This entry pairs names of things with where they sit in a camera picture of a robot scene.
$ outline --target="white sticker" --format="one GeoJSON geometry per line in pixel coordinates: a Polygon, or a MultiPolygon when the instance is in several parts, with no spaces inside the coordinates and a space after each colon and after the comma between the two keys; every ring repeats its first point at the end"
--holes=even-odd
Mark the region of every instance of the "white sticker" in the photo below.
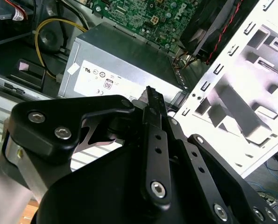
{"type": "Polygon", "coordinates": [[[72,66],[67,70],[67,72],[73,75],[79,69],[79,65],[75,62],[72,66]]]}
{"type": "Polygon", "coordinates": [[[74,91],[87,97],[103,95],[122,95],[138,99],[145,86],[140,86],[88,61],[83,61],[74,91]]]}
{"type": "Polygon", "coordinates": [[[13,16],[13,21],[23,21],[23,14],[17,8],[15,8],[15,15],[13,16]]]}

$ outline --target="motherboard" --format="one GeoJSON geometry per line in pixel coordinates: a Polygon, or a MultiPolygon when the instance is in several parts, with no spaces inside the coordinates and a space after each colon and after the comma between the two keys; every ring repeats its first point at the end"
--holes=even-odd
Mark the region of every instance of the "motherboard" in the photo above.
{"type": "Polygon", "coordinates": [[[176,53],[180,36],[201,1],[92,0],[90,8],[161,48],[176,53]]]}

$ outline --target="yellow cable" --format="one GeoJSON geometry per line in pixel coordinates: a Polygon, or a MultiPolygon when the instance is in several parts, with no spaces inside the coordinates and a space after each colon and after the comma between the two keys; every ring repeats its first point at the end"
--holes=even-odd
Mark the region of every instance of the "yellow cable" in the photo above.
{"type": "MultiPolygon", "coordinates": [[[[43,59],[42,59],[42,56],[41,56],[41,53],[40,53],[39,45],[38,45],[38,36],[39,36],[39,32],[40,32],[40,30],[42,29],[42,27],[44,27],[46,24],[48,24],[48,23],[50,23],[50,22],[53,22],[53,21],[65,22],[65,23],[68,23],[68,24],[70,24],[70,25],[73,25],[73,26],[77,27],[79,30],[81,30],[81,31],[83,31],[83,32],[86,32],[86,31],[87,31],[84,27],[82,27],[82,26],[80,26],[80,25],[78,25],[78,24],[76,24],[76,23],[74,23],[74,22],[72,22],[72,21],[64,20],[64,19],[52,18],[52,19],[46,19],[46,20],[44,20],[43,22],[41,22],[41,23],[39,24],[39,26],[37,27],[36,33],[35,33],[35,48],[36,48],[36,52],[37,52],[39,61],[40,61],[41,65],[42,65],[43,67],[45,67],[45,65],[44,65],[44,62],[43,62],[43,59]]],[[[48,74],[51,78],[56,79],[56,78],[53,77],[48,71],[47,71],[47,74],[48,74]]]]}

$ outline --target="silver screw head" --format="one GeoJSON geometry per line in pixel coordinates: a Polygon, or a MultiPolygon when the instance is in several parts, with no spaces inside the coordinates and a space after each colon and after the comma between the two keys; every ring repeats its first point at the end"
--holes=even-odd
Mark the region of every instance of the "silver screw head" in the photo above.
{"type": "Polygon", "coordinates": [[[220,220],[224,222],[228,220],[226,211],[219,204],[214,204],[214,211],[216,215],[220,218],[220,220]]]}
{"type": "Polygon", "coordinates": [[[274,213],[272,213],[268,208],[265,208],[266,213],[268,213],[268,216],[273,220],[276,221],[276,216],[274,215],[274,213]]]}
{"type": "Polygon", "coordinates": [[[151,190],[159,198],[163,198],[166,195],[166,190],[160,182],[157,181],[152,182],[151,190]]]}
{"type": "Polygon", "coordinates": [[[67,140],[71,137],[71,132],[67,127],[57,127],[55,129],[55,135],[59,139],[67,140]]]}
{"type": "Polygon", "coordinates": [[[174,118],[171,118],[171,122],[172,122],[173,124],[175,124],[175,125],[178,124],[178,122],[177,122],[174,118]]]}
{"type": "Polygon", "coordinates": [[[45,121],[45,116],[39,112],[32,112],[32,113],[29,113],[28,119],[30,121],[32,121],[33,123],[40,124],[45,121]]]}
{"type": "Polygon", "coordinates": [[[197,137],[197,141],[198,141],[198,142],[200,142],[201,144],[203,144],[203,143],[204,143],[203,139],[202,139],[202,138],[200,138],[200,137],[197,137]]]}
{"type": "Polygon", "coordinates": [[[261,212],[257,208],[253,208],[253,211],[261,221],[264,221],[264,216],[261,214],[261,212]]]}

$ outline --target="power supply label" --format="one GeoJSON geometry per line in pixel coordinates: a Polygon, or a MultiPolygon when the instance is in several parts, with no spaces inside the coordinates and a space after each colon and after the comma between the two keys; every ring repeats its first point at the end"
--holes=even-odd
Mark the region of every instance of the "power supply label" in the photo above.
{"type": "Polygon", "coordinates": [[[122,95],[138,99],[145,86],[140,86],[88,61],[83,61],[74,91],[87,97],[103,95],[122,95]]]}

